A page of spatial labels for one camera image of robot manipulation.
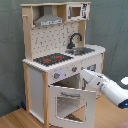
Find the wooden floor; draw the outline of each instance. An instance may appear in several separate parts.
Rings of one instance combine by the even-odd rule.
[[[128,118],[128,109],[118,109],[104,95],[97,99],[95,128],[116,128],[126,118]],[[1,117],[0,128],[44,128],[44,126],[32,115],[19,109]]]

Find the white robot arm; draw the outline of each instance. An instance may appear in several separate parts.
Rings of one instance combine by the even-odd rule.
[[[81,75],[90,86],[100,90],[114,105],[121,109],[128,108],[128,90],[122,89],[116,82],[100,73],[83,69]]]

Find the control knob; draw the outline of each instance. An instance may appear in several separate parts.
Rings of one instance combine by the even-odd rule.
[[[58,73],[55,73],[55,74],[54,74],[54,78],[55,78],[55,79],[58,79],[59,77],[60,77],[60,74],[58,74]]]
[[[73,67],[73,68],[72,68],[72,71],[73,71],[73,72],[76,72],[76,70],[77,70],[77,67]]]

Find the wooden play kitchen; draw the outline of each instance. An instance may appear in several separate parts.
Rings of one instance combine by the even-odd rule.
[[[90,2],[21,6],[27,111],[45,128],[94,128],[100,93],[80,72],[102,72],[105,49],[85,45]]]

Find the faucet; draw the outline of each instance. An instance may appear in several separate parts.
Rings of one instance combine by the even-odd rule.
[[[73,44],[72,39],[75,35],[80,36],[80,41],[82,41],[82,35],[80,33],[74,33],[71,38],[70,38],[70,43],[68,44],[68,49],[72,49],[73,47],[75,47],[75,44]]]

